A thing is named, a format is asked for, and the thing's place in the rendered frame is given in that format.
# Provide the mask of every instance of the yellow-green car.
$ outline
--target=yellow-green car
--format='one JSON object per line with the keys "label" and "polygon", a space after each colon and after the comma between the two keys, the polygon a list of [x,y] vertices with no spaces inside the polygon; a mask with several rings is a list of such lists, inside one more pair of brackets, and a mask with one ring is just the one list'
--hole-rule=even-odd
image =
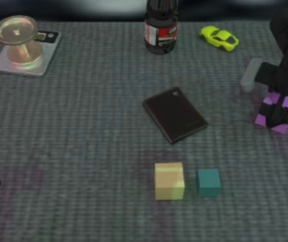
{"label": "yellow-green car", "polygon": [[231,33],[212,25],[202,28],[199,35],[207,43],[225,51],[232,51],[239,44]]}

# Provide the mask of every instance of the dark soda bottle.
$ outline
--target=dark soda bottle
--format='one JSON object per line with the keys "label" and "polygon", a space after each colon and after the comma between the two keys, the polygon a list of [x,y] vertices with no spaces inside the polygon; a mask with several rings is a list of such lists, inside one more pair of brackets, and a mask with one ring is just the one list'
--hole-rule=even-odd
{"label": "dark soda bottle", "polygon": [[173,50],[177,38],[178,3],[176,0],[148,0],[145,15],[145,44],[153,54]]}

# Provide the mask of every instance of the balance scale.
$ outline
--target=balance scale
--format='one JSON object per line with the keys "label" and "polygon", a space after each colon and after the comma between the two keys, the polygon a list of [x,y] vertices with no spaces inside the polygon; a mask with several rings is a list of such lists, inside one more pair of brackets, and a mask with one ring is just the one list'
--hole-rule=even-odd
{"label": "balance scale", "polygon": [[59,44],[61,34],[37,29],[27,16],[13,16],[0,21],[0,72],[40,77]]}

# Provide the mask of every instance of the gray background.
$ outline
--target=gray background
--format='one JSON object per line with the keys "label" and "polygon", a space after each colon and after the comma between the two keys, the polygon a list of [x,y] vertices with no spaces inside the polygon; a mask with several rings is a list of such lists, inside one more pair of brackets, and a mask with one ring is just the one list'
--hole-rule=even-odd
{"label": "gray background", "polygon": [[[63,38],[44,77],[0,74],[0,242],[287,242],[288,133],[253,124],[266,94],[242,94],[250,58],[281,58],[267,22],[220,22],[232,53],[180,23],[174,51],[149,53],[142,23],[39,23]],[[170,145],[142,101],[179,86],[210,123]],[[182,162],[181,201],[154,200],[154,163]],[[222,194],[197,198],[198,168]]]}

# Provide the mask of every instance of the scale base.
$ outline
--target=scale base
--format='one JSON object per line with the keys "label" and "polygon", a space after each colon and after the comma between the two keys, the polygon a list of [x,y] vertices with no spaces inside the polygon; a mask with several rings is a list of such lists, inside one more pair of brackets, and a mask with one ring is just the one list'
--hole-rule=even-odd
{"label": "scale base", "polygon": [[59,44],[60,38],[61,34],[56,33],[55,41],[52,41],[52,43],[40,41],[40,44],[43,47],[41,64],[38,64],[39,60],[36,60],[33,63],[24,66],[17,65],[8,59],[7,50],[9,49],[9,46],[5,46],[0,53],[0,72],[22,76],[43,76]]}

